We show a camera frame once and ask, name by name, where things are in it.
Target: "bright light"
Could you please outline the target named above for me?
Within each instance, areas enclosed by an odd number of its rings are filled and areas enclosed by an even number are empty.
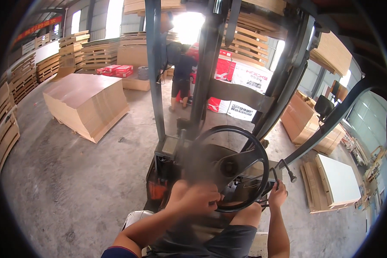
[[[106,18],[106,39],[120,36],[120,24],[122,23],[123,0],[110,0],[108,5],[108,17]]]
[[[201,31],[205,16],[198,12],[186,12],[173,17],[173,31],[178,33],[179,41],[182,44],[194,44],[198,41],[198,34]]]
[[[75,34],[75,33],[78,33],[79,32],[79,23],[80,23],[80,13],[82,11],[79,10],[75,13],[73,13],[73,17],[72,17],[72,31],[71,31],[71,34]]]
[[[284,50],[285,41],[279,40],[276,45],[275,54],[273,56],[273,60],[271,63],[271,67],[269,68],[271,71],[275,71],[276,66],[278,65],[279,58],[281,57],[282,51]]]
[[[347,84],[348,84],[348,81],[350,80],[350,77],[351,77],[351,71],[348,70],[347,74],[341,77],[340,84],[347,88]]]

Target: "driver's hand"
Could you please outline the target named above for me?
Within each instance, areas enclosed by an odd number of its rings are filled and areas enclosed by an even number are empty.
[[[268,203],[269,208],[279,208],[287,198],[287,189],[285,188],[284,183],[278,179],[278,182],[273,184],[271,193],[269,194]]]
[[[221,195],[215,184],[200,183],[191,186],[179,201],[170,205],[185,215],[204,215],[216,210],[216,202],[220,199]]]

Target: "driver's arm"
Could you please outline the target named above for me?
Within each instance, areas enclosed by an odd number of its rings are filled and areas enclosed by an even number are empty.
[[[268,257],[286,258],[290,256],[290,240],[281,215],[281,205],[287,198],[285,185],[281,180],[273,185],[268,203],[271,218],[268,231]]]
[[[214,184],[194,185],[180,198],[175,198],[175,192],[172,189],[170,200],[177,199],[177,201],[170,201],[164,210],[125,228],[116,237],[113,247],[123,247],[127,249],[124,252],[131,251],[140,258],[142,248],[152,244],[179,219],[187,215],[210,213],[217,209],[217,204],[209,205],[209,203],[220,200],[218,188]],[[102,258],[113,257],[107,251],[103,253]]]

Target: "white sheet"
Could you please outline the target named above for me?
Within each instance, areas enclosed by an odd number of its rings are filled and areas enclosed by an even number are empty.
[[[361,198],[360,189],[351,166],[318,154],[323,165],[334,203]]]

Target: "black shorts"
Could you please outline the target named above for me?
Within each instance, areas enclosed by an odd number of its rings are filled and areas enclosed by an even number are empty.
[[[192,226],[180,222],[167,230],[153,245],[147,248],[147,258],[163,258],[170,255],[194,255],[210,258],[248,257],[257,229],[248,225],[229,225],[219,235],[201,243]]]
[[[189,80],[173,80],[172,81],[172,93],[171,96],[176,98],[178,92],[181,91],[181,98],[188,97],[189,90],[191,89],[191,84]]]

